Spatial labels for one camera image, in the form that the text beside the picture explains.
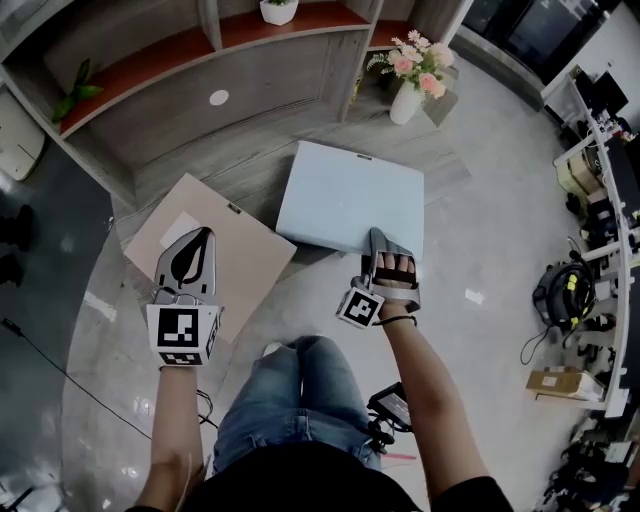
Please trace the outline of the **light blue box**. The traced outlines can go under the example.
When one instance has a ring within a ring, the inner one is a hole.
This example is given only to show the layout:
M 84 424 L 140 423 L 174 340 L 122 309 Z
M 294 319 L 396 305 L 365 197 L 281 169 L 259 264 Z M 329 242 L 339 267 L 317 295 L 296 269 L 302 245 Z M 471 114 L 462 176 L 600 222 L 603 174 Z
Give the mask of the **light blue box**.
M 424 174 L 365 154 L 302 141 L 276 232 L 306 244 L 367 254 L 380 229 L 416 260 L 423 257 Z

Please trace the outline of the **person's left forearm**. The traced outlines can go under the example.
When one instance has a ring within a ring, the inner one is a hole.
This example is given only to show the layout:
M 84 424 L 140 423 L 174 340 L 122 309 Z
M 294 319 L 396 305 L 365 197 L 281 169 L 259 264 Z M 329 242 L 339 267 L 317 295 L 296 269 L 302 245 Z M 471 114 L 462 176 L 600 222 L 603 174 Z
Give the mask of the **person's left forearm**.
M 152 429 L 150 470 L 135 505 L 177 512 L 204 481 L 205 465 L 193 367 L 160 370 Z

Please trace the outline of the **black glass double door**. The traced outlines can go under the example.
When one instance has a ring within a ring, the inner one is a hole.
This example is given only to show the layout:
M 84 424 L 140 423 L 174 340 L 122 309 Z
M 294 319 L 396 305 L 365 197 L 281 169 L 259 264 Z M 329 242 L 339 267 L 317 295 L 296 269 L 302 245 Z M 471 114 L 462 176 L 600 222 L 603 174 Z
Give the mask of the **black glass double door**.
M 474 0 L 462 25 L 549 84 L 621 0 Z

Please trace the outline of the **grey door mat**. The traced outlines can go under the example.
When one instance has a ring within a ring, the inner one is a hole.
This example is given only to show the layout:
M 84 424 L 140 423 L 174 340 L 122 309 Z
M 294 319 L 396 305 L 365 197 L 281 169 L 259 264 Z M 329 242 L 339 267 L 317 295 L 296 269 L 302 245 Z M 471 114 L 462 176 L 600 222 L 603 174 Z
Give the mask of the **grey door mat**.
M 543 109 L 541 79 L 514 57 L 461 25 L 450 47 L 460 57 L 478 67 L 515 93 L 536 111 Z

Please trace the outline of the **person's right forearm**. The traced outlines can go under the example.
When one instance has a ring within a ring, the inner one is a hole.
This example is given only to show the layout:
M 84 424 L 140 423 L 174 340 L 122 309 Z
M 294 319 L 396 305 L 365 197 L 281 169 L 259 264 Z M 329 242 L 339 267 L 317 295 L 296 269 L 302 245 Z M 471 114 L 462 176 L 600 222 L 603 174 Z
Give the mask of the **person's right forearm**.
M 450 373 L 418 328 L 383 326 L 393 351 L 425 474 L 428 499 L 489 474 Z

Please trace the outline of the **white long office bench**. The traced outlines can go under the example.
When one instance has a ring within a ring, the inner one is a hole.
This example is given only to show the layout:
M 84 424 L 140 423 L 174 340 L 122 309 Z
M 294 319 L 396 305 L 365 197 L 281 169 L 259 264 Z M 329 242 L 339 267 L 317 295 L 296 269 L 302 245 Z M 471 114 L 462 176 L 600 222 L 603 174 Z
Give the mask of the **white long office bench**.
M 621 386 L 621 380 L 627 374 L 624 365 L 624 358 L 628 346 L 628 337 L 631 319 L 631 291 L 635 282 L 633 276 L 632 262 L 634 254 L 629 242 L 631 230 L 629 221 L 625 215 L 626 203 L 621 200 L 618 187 L 615 181 L 614 168 L 609 157 L 607 143 L 613 138 L 613 131 L 597 121 L 592 115 L 591 108 L 584 100 L 578 86 L 576 78 L 582 73 L 578 66 L 566 73 L 563 81 L 571 91 L 574 103 L 577 105 L 580 114 L 588 126 L 588 135 L 572 148 L 553 161 L 553 165 L 558 171 L 569 168 L 570 159 L 580 153 L 583 149 L 593 144 L 598 151 L 601 163 L 602 183 L 607 191 L 609 202 L 613 208 L 613 218 L 618 233 L 618 239 L 604 247 L 588 251 L 583 254 L 587 262 L 598 260 L 605 256 L 617 256 L 618 268 L 608 274 L 610 282 L 617 282 L 617 310 L 616 327 L 612 348 L 615 351 L 615 358 L 612 367 L 611 378 L 606 390 L 606 394 L 599 400 L 582 401 L 578 405 L 585 409 L 602 411 L 607 418 L 620 417 L 628 402 L 630 390 Z

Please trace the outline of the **person's black shirt torso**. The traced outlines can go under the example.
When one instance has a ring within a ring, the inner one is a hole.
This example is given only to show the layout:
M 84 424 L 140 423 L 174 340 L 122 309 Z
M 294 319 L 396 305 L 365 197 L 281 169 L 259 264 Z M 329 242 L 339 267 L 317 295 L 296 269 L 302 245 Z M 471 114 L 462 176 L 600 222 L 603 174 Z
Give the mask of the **person's black shirt torso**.
M 354 455 L 316 441 L 237 448 L 219 440 L 213 475 L 180 512 L 420 512 L 404 489 Z

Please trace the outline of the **green leafy plant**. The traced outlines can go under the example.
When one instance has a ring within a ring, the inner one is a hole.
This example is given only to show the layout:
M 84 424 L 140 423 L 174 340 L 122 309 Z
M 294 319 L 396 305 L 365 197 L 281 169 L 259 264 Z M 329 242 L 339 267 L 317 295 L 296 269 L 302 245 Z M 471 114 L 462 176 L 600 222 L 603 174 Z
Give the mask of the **green leafy plant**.
M 79 66 L 71 91 L 56 106 L 51 121 L 59 124 L 81 101 L 99 95 L 103 88 L 89 83 L 91 78 L 91 60 L 85 59 Z

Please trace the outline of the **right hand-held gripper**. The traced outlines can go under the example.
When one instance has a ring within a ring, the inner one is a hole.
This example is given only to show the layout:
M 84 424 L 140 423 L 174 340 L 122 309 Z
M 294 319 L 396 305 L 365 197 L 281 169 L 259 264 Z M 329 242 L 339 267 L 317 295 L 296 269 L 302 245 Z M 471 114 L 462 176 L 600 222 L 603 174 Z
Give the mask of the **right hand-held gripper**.
M 366 329 L 410 321 L 417 326 L 415 312 L 421 308 L 416 262 L 411 251 L 386 237 L 376 227 L 369 230 L 369 253 L 362 255 L 360 274 L 352 278 L 336 316 L 352 326 Z M 379 269 L 379 253 L 404 254 L 415 263 L 415 274 Z

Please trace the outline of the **white ribbed vase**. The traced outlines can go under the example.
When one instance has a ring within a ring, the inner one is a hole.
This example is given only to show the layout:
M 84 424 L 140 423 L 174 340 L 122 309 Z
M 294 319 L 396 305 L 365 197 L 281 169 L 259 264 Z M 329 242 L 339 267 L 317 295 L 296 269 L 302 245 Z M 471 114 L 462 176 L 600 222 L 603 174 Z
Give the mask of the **white ribbed vase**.
M 414 84 L 405 81 L 399 88 L 389 111 L 391 121 L 397 125 L 406 124 L 419 110 L 424 94 Z

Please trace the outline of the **black computer monitor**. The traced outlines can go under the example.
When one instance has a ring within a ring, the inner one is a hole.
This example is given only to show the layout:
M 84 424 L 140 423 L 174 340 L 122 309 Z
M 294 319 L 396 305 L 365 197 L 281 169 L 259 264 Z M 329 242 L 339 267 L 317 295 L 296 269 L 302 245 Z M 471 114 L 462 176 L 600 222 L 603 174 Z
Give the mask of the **black computer monitor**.
M 604 72 L 593 84 L 594 113 L 606 111 L 615 116 L 628 104 L 628 99 L 609 72 Z

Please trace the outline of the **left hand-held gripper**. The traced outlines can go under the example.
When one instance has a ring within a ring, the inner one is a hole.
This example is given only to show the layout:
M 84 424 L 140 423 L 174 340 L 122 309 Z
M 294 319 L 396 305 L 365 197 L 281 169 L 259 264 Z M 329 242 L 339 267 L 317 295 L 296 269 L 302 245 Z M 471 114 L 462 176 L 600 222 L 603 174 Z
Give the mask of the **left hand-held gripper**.
M 208 227 L 182 235 L 159 257 L 155 283 L 161 288 L 146 315 L 150 348 L 160 367 L 209 364 L 224 309 L 193 295 L 213 297 L 216 277 L 216 238 Z

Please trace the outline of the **small black monitor rig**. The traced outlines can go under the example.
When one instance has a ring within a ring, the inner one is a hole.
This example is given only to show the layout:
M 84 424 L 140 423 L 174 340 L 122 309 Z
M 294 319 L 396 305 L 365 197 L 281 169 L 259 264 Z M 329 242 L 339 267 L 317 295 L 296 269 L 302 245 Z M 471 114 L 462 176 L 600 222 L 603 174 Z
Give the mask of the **small black monitor rig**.
M 395 443 L 395 434 L 412 433 L 412 423 L 404 388 L 397 382 L 373 394 L 367 403 L 368 432 L 372 449 L 386 455 L 386 448 Z

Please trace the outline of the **person's right hand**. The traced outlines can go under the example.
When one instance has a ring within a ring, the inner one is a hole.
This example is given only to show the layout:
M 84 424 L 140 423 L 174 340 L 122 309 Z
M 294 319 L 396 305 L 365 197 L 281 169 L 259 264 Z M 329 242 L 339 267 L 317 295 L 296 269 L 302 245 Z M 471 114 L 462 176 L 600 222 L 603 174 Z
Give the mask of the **person's right hand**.
M 379 269 L 393 270 L 403 273 L 415 274 L 415 263 L 411 256 L 395 254 L 391 252 L 379 253 L 377 255 L 377 267 Z

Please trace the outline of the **beige cardboard box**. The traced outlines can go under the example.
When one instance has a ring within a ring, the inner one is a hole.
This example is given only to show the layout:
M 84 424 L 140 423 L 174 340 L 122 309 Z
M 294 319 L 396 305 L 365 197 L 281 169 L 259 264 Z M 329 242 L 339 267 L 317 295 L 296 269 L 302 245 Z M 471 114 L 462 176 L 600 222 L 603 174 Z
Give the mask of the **beige cardboard box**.
M 190 174 L 184 175 L 127 245 L 124 254 L 153 278 L 163 250 L 198 227 L 215 235 L 215 302 L 224 307 L 219 337 L 232 343 L 296 247 Z

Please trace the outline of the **person's legs in blue jeans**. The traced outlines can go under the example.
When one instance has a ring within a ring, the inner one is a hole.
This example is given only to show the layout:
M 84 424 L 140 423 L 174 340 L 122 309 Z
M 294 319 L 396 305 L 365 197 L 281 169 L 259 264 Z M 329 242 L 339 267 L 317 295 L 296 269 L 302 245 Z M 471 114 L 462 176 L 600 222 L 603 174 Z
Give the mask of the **person's legs in blue jeans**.
M 369 415 L 355 376 L 334 341 L 302 336 L 254 362 L 251 375 L 218 429 L 237 448 L 251 437 L 257 448 L 316 441 L 381 469 L 371 447 Z

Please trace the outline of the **white rounded cabinet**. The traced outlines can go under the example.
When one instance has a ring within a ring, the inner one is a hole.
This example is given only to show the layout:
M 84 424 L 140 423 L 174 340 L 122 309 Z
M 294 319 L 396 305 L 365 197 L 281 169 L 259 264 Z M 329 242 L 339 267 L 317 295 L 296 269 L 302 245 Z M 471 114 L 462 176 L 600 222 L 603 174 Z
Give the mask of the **white rounded cabinet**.
M 23 181 L 44 149 L 45 133 L 6 89 L 0 90 L 0 170 Z

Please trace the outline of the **grey wooden desk with shelves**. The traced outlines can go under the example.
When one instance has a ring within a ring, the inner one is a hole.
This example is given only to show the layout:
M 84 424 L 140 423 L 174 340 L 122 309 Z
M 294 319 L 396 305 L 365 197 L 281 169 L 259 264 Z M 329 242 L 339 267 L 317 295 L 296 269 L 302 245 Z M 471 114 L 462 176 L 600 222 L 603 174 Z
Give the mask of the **grey wooden desk with shelves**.
M 409 30 L 450 42 L 471 3 L 299 0 L 275 26 L 259 0 L 0 0 L 0 82 L 111 195 L 122 242 L 184 174 L 274 226 L 299 140 L 427 176 L 459 166 L 425 114 L 393 124 L 361 76 Z M 54 124 L 87 58 L 103 91 Z

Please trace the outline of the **small plant in white pot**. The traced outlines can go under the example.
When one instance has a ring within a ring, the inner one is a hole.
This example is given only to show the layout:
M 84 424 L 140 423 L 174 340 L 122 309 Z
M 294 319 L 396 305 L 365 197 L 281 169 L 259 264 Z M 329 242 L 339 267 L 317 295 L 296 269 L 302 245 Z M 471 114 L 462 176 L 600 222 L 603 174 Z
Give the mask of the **small plant in white pot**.
M 294 18 L 298 3 L 299 0 L 261 0 L 259 7 L 266 23 L 283 26 Z

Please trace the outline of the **pink and white flower bouquet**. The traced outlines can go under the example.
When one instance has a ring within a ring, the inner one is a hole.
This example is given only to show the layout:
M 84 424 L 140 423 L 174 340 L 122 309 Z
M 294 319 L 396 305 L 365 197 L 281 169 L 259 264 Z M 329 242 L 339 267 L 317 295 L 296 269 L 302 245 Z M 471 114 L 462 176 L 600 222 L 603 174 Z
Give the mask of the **pink and white flower bouquet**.
M 454 62 L 453 52 L 441 42 L 431 42 L 417 30 L 411 30 L 405 40 L 393 37 L 393 48 L 374 54 L 366 70 L 377 67 L 382 74 L 392 74 L 408 83 L 416 92 L 441 98 L 446 92 L 444 71 Z

